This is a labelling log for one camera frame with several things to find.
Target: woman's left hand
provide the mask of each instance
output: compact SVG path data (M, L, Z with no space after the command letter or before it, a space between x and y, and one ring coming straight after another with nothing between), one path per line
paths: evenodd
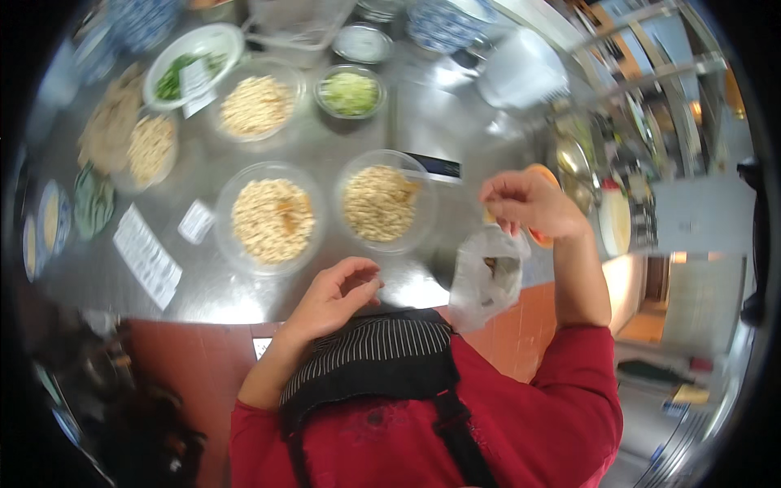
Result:
M379 305L377 291L385 284L371 259L346 258L317 273L284 329L310 341L339 330L362 306Z

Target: person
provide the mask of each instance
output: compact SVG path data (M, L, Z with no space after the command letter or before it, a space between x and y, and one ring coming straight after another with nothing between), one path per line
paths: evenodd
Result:
M622 414L593 231L536 172L501 173L480 200L505 232L554 239L557 331L531 383L434 310L351 319L383 282L376 263L347 258L312 281L241 386L234 487L598 484Z

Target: plastic bag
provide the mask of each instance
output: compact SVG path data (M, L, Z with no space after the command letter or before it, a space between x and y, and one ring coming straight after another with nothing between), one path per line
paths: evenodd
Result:
M518 301L523 262L530 256L523 233L511 237L497 224L484 225L461 244L448 303L457 332L483 328Z

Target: white bottle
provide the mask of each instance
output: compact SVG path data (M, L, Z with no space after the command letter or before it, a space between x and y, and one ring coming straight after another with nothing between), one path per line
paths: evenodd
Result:
M556 51L525 27L499 44L477 80L477 90L498 109L523 109L568 87L567 72Z

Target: red long-sleeve top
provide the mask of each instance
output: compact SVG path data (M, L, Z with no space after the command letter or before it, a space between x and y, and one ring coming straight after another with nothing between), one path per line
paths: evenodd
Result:
M622 432L606 327L558 331L530 384L503 376L461 337L456 388L499 486L596 486ZM430 401L361 399L319 408L303 430L315 488L464 486L432 424ZM276 413L240 401L231 415L233 487L296 486Z

